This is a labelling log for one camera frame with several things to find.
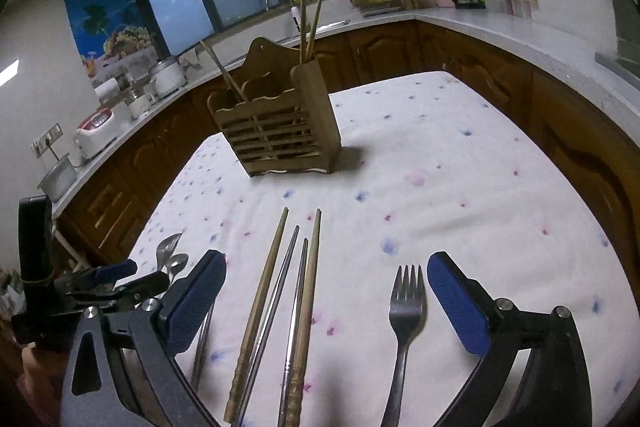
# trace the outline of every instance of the rice cooker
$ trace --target rice cooker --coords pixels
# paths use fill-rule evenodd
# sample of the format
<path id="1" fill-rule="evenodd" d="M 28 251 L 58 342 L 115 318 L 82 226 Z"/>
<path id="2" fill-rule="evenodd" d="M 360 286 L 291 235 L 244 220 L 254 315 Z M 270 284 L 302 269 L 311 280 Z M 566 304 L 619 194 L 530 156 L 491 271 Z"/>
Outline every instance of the rice cooker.
<path id="1" fill-rule="evenodd" d="M 102 152 L 120 134 L 120 124 L 109 108 L 99 109 L 85 118 L 76 129 L 74 141 L 86 159 Z"/>
<path id="2" fill-rule="evenodd" d="M 154 83 L 156 93 L 160 98 L 164 98 L 169 93 L 174 92 L 180 86 L 187 83 L 184 70 L 178 63 L 176 57 L 169 57 L 149 69 L 151 82 Z"/>

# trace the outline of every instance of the sink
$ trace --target sink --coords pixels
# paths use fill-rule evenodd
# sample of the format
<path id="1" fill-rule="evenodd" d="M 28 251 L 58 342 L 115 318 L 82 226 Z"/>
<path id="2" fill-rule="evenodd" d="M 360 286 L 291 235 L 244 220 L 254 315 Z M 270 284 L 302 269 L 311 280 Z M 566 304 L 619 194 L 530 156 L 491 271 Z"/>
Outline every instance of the sink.
<path id="1" fill-rule="evenodd" d="M 350 22 L 351 20 L 347 19 L 344 21 L 332 22 L 330 24 L 324 24 L 322 26 L 318 26 L 318 28 L 316 29 L 316 35 L 319 35 L 320 33 L 325 32 L 327 30 L 330 30 L 331 28 L 339 28 L 340 26 L 346 26 Z M 294 37 L 284 37 L 279 41 L 275 41 L 275 43 L 280 44 L 281 46 L 288 46 L 289 44 L 293 44 L 295 41 L 299 39 L 300 37 L 296 35 Z M 234 58 L 231 62 L 224 64 L 225 69 L 228 69 L 229 67 L 235 65 L 236 62 L 238 62 L 239 60 L 243 60 L 244 58 L 246 58 L 246 53 L 244 55 L 240 55 L 239 57 Z"/>
<path id="2" fill-rule="evenodd" d="M 316 35 L 319 35 L 320 33 L 325 32 L 327 30 L 330 30 L 331 28 L 339 28 L 340 26 L 346 26 L 350 22 L 351 20 L 347 19 L 345 21 L 332 22 L 330 24 L 324 24 L 322 26 L 318 26 L 318 28 L 316 29 Z M 299 38 L 300 37 L 297 35 L 295 37 L 284 37 L 283 39 L 276 41 L 276 44 L 286 46 L 287 44 L 291 44 L 292 42 L 297 41 Z"/>

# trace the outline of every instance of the screw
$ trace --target screw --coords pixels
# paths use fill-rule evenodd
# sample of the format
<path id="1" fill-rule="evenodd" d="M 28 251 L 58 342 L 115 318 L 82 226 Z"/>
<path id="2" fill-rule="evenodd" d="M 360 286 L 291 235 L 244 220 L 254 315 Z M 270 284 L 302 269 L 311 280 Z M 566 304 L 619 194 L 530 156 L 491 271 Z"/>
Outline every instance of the screw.
<path id="1" fill-rule="evenodd" d="M 96 306 L 89 306 L 84 310 L 84 316 L 88 319 L 92 319 L 98 314 L 98 308 Z"/>
<path id="2" fill-rule="evenodd" d="M 503 312 L 513 310 L 513 303 L 509 299 L 499 298 L 495 299 L 495 303 Z"/>
<path id="3" fill-rule="evenodd" d="M 565 308 L 564 306 L 558 306 L 558 308 L 556 308 L 556 314 L 558 314 L 558 317 L 562 317 L 564 319 L 571 317 L 569 308 Z"/>
<path id="4" fill-rule="evenodd" d="M 158 308 L 158 299 L 147 299 L 142 303 L 142 309 L 145 312 L 152 312 L 156 308 Z"/>

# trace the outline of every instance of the white floral tablecloth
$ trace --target white floral tablecloth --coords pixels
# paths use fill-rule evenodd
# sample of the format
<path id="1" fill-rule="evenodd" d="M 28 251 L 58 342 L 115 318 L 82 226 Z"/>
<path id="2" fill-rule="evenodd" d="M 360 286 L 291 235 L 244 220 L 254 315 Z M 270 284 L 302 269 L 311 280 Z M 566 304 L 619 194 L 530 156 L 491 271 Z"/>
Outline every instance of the white floral tablecloth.
<path id="1" fill-rule="evenodd" d="M 568 181 L 498 110 L 447 73 L 421 73 L 331 95 L 344 147 L 334 174 L 250 178 L 222 134 L 191 157 L 131 254 L 138 276 L 183 231 L 192 267 L 226 253 L 200 397 L 222 422 L 244 327 L 274 230 L 290 209 L 296 254 L 276 314 L 247 427 L 276 425 L 302 237 L 322 228 L 303 427 L 380 425 L 396 356 L 388 302 L 399 265 L 445 250 L 494 298 L 526 311 L 574 313 L 590 373 L 593 424 L 604 425 L 640 376 L 640 321 L 616 254 Z M 432 425 L 477 359 L 466 353 L 428 288 L 429 317 L 412 344 L 400 425 Z M 195 352 L 178 355 L 185 374 Z M 506 412 L 520 352 L 488 425 Z"/>

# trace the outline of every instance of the wall switch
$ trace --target wall switch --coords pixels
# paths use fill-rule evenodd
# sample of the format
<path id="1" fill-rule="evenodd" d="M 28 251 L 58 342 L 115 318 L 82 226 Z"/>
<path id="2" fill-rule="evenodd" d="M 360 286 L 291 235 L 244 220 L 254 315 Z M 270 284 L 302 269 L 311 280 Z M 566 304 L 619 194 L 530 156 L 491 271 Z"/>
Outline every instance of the wall switch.
<path id="1" fill-rule="evenodd" d="M 37 140 L 34 140 L 31 143 L 31 150 L 33 151 L 36 158 L 40 158 L 44 154 L 44 152 L 48 149 L 47 147 L 47 139 L 49 139 L 49 146 L 53 145 L 58 138 L 62 136 L 62 127 L 60 124 L 55 124 L 51 129 L 49 129 L 45 134 L 43 134 Z"/>

